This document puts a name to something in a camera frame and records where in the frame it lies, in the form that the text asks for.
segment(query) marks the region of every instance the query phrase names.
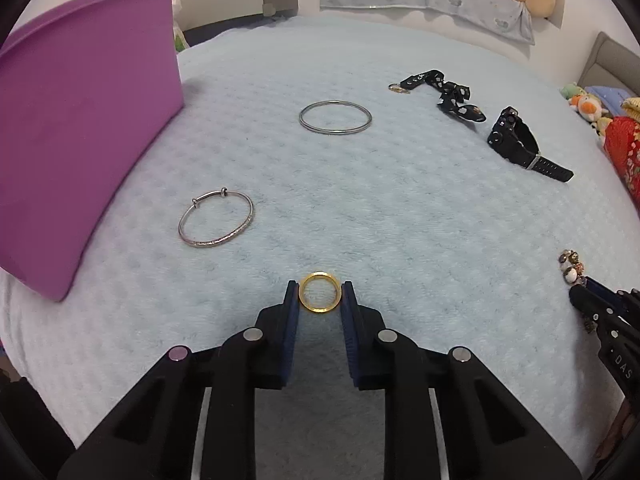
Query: metal rivet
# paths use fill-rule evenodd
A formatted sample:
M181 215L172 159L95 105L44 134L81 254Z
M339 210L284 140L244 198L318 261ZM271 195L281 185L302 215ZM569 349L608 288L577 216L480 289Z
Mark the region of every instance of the metal rivet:
M468 348L465 348L463 346L458 346L458 347L453 349L453 352L451 353L451 355L453 355L453 358L456 361L460 361L461 363L465 363L465 362L469 361L469 359L471 359L471 350L469 350Z
M187 355L189 355L189 349L186 346L174 346L169 350L171 361L182 361Z
M252 326L251 328L247 328L243 333L242 337L244 337L247 341L258 341L262 339L262 330Z
M393 330L381 330L378 332L378 339L383 343L392 343L396 339L398 339L398 334L396 334Z

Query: ring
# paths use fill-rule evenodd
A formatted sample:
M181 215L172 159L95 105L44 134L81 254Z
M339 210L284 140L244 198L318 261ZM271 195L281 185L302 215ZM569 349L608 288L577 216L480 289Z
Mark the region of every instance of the ring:
M387 88L389 88L389 90L391 90L392 92L395 92L397 94L410 94L411 91L407 90L406 88L402 88L398 83L391 83Z
M184 223L186 222L188 216L191 214L192 211L198 208L198 204L200 202L202 202L203 200L211 196L216 196L216 195L220 195L220 196L233 195L233 196L239 196L244 198L249 204L249 214L244 219L244 222L242 222L238 227L236 227L230 233L224 235L223 237L216 238L215 240L208 240L206 242L197 242L195 240L191 240L187 238L184 235L184 232L182 229L184 228ZM187 245L190 245L191 247L213 247L213 246L228 242L229 240L231 240L231 238L235 238L242 231L244 231L246 227L251 223L251 220L254 219L254 203L251 202L251 199L244 193L240 193L239 191L229 191L226 187L223 187L220 191L209 191L208 193L205 193L202 196L194 198L191 201L193 202L193 205L190 208L188 208L187 211L185 211L184 215L182 215L182 218L180 218L180 222L178 223L178 234L180 235L180 238L182 238L182 241L184 243L186 243Z
M327 280L334 286L335 298L329 305L318 308L311 306L311 304L307 304L305 300L305 289L306 286L313 280ZM304 307L309 309L311 312L329 312L330 310L333 310L338 305L338 303L340 303L340 298L342 297L342 287L340 286L340 282L329 273L313 272L300 282L300 287L298 288L298 297L300 298L300 303L302 303L302 305L304 305Z
M318 128L317 126L312 126L311 124L305 121L304 115L309 110L311 110L312 108L318 108L319 106L325 106L325 105L342 105L342 106L351 106L353 108L357 108L367 116L367 122L364 123L362 126L357 126L356 128L348 128L346 130L329 130L327 128ZM360 105L357 105L356 103L351 103L349 101L320 101L317 103L310 104L306 108L302 108L302 111L298 116L298 120L300 121L300 124L302 124L307 130L311 130L312 132L315 132L317 134L347 135L347 134L357 134L358 132L361 132L362 130L366 130L367 128L369 128L371 126L371 123L373 122L373 116L371 115L371 112L369 112L369 110L367 110L364 106L360 106Z

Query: green plush toy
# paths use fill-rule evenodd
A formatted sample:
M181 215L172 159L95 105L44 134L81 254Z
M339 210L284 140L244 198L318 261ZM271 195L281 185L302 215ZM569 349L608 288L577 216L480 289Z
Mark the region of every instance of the green plush toy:
M576 83L569 83L560 89L560 94L565 99L571 99L575 95L583 95L586 94L586 92L584 91L584 88L578 86Z

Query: headboard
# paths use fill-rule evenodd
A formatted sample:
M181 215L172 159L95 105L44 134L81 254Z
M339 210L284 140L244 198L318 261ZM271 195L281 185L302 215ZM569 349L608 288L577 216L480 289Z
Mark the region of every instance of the headboard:
M601 32L591 49L578 85L583 88L611 86L640 95L640 57Z

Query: purple container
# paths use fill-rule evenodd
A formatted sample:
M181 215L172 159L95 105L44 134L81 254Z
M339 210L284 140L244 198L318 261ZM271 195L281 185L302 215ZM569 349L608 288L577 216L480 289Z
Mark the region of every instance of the purple container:
M72 0L0 49L0 266L69 291L100 216L184 104L171 0Z

